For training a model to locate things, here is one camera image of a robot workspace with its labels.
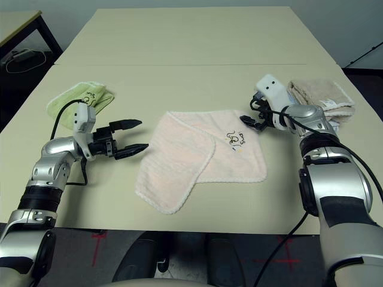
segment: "pink towel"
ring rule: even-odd
[[[258,134],[239,119],[244,114],[167,112],[141,161],[137,195],[172,214],[195,183],[264,180],[267,169]]]

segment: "table surface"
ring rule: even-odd
[[[355,100],[356,113],[339,137],[356,151],[383,182],[383,124],[362,95],[336,65],[229,66],[53,66],[0,135],[0,221],[5,222],[24,192],[54,120],[46,111],[50,99],[80,81],[98,81],[115,93],[115,100],[97,115],[95,128],[110,121],[137,118],[143,124],[116,132],[120,146],[149,142],[159,118],[167,110],[249,111],[255,83],[266,73],[283,84],[293,78],[330,78]],[[59,127],[58,136],[71,131]],[[260,144],[268,178],[256,184],[196,184],[184,206],[164,215],[134,193],[144,153],[115,161],[100,157],[88,164],[89,184],[68,186],[58,209],[58,227],[125,230],[175,230],[230,233],[286,234],[303,215],[298,189],[302,165],[297,138],[266,129]],[[70,181],[80,181],[75,164]],[[371,216],[383,225],[383,208],[373,187]],[[298,234],[318,234],[312,216]]]
[[[40,10],[0,12],[0,47],[40,15]]]
[[[334,63],[290,7],[101,9],[58,65]]]

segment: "towel label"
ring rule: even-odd
[[[327,100],[320,100],[320,102],[326,106],[326,108],[332,108],[332,107],[335,107],[336,106],[336,102],[334,102],[333,100],[331,99],[327,99]]]
[[[88,106],[92,106],[96,102],[96,100],[95,100],[95,96],[96,95],[91,93],[91,92],[89,92],[89,91],[86,92],[86,95],[88,95],[88,96],[84,96],[82,98],[83,102],[88,104]]]
[[[233,132],[227,133],[225,140],[229,140],[229,144],[232,146],[234,151],[242,151],[239,148],[241,148],[242,145],[246,143],[244,134],[242,132],[235,132],[235,130]]]

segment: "floor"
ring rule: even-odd
[[[33,66],[40,59],[24,65]],[[1,69],[2,130],[17,112],[30,92],[52,65],[51,55],[45,65],[25,74],[9,75]],[[16,71],[22,65],[10,67]],[[383,121],[383,79],[376,75],[347,75]],[[55,228],[56,250],[51,271],[40,287],[97,286],[111,281],[125,252],[142,231],[108,230],[102,234],[86,230]],[[177,278],[206,283],[204,234],[178,233],[176,252],[166,273],[156,277]],[[265,259],[281,236],[231,234],[241,260],[247,286],[252,286]],[[276,255],[259,286],[321,286],[323,260],[318,236],[296,236]]]

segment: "black desk leg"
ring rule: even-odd
[[[62,54],[62,49],[59,43],[57,43],[56,39],[50,32],[47,24],[45,23],[45,21],[42,19],[41,16],[38,16],[35,21],[38,24],[37,26],[38,32],[41,34],[42,38],[47,43],[49,49],[55,55],[54,58],[57,59]]]

